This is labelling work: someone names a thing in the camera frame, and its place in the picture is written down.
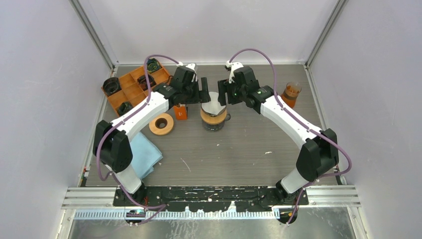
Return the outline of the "white paper coffee filter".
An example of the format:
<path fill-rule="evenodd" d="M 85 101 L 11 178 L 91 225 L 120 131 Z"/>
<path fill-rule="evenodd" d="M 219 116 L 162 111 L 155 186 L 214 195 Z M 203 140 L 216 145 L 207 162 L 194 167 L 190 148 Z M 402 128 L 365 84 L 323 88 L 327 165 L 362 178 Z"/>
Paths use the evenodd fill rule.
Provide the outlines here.
<path fill-rule="evenodd" d="M 201 109 L 209 116 L 216 117 L 221 115 L 226 106 L 222 106 L 218 101 L 219 93 L 218 92 L 209 92 L 210 101 L 207 103 L 201 104 Z"/>

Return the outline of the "orange coffee filter box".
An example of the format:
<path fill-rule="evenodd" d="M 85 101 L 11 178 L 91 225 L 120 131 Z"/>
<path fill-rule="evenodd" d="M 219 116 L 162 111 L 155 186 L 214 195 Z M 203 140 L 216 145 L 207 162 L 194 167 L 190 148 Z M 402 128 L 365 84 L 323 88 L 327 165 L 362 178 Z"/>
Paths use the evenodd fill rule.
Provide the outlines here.
<path fill-rule="evenodd" d="M 188 106 L 186 104 L 178 104 L 173 107 L 176 120 L 188 119 Z"/>

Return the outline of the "clear glass mug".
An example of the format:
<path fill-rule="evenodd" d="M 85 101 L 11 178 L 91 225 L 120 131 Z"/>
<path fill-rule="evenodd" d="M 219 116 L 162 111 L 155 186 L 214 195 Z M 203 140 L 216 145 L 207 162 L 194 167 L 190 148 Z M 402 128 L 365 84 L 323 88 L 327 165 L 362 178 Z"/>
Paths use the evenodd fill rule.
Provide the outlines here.
<path fill-rule="evenodd" d="M 225 122 L 230 119 L 231 119 L 231 114 L 227 114 L 224 120 L 218 124 L 209 124 L 205 122 L 204 120 L 202 121 L 202 124 L 203 124 L 203 127 L 208 131 L 219 131 L 224 127 Z"/>

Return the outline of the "amber glass carafe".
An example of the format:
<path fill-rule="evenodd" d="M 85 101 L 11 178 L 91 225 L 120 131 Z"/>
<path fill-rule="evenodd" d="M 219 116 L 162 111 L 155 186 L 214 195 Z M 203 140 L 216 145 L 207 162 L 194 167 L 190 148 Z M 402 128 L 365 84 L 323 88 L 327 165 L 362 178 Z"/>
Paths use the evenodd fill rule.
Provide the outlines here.
<path fill-rule="evenodd" d="M 301 91 L 302 87 L 298 82 L 289 82 L 281 94 L 281 98 L 290 108 L 294 108 Z"/>

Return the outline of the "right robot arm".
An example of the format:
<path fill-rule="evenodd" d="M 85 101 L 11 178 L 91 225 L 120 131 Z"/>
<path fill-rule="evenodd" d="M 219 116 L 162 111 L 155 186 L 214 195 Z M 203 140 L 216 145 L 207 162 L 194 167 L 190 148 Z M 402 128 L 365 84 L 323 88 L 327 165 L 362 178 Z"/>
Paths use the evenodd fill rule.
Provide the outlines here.
<path fill-rule="evenodd" d="M 291 203 L 296 192 L 320 178 L 339 162 L 336 133 L 309 123 L 292 110 L 270 86 L 260 86 L 251 67 L 239 62 L 227 63 L 229 78 L 220 80 L 218 102 L 245 103 L 258 114 L 274 122 L 300 149 L 295 168 L 276 183 L 277 200 L 284 205 Z"/>

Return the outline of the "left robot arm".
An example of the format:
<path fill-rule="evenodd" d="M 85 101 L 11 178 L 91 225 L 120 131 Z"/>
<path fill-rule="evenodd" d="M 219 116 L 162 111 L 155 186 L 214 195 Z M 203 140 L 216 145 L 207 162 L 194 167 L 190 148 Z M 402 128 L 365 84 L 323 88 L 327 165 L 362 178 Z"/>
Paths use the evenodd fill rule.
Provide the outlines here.
<path fill-rule="evenodd" d="M 198 80 L 197 65 L 177 66 L 169 84 L 160 83 L 148 97 L 126 114 L 96 125 L 93 155 L 98 163 L 110 169 L 126 190 L 125 198 L 134 206 L 143 203 L 142 180 L 132 164 L 130 143 L 135 136 L 160 114 L 176 105 L 205 103 L 210 100 L 206 78 Z"/>

